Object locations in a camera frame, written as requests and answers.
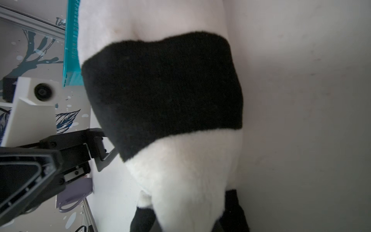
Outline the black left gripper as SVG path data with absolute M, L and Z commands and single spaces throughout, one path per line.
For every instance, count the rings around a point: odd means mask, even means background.
M 118 151 L 106 152 L 104 137 L 102 129 L 94 128 L 15 148 L 1 147 L 1 225 L 36 210 L 89 174 L 91 159 L 98 172 L 106 168 Z

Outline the black white striped pillowcase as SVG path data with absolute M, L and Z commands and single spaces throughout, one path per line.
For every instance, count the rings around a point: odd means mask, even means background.
M 247 232 L 243 93 L 222 1 L 81 1 L 78 56 L 105 135 L 141 192 L 132 232 Z

